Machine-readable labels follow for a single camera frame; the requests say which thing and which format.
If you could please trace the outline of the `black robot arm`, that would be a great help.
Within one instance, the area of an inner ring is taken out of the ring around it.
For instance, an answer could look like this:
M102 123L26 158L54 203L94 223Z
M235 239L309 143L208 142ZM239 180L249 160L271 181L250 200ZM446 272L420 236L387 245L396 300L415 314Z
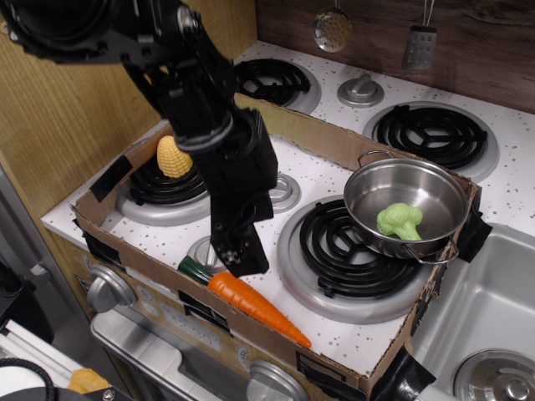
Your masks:
M236 277L268 270L255 223L273 217L278 161L261 114L235 103L237 77L180 1L4 1L13 41L55 63L119 63L210 196L211 244Z

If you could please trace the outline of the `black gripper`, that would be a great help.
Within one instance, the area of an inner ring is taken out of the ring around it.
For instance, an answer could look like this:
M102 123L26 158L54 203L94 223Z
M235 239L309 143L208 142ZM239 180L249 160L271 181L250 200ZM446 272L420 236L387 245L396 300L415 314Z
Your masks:
M211 245L235 277L264 274L269 262L254 223L273 218L269 191L278 160L259 111L237 109L217 135L190 150L211 200Z

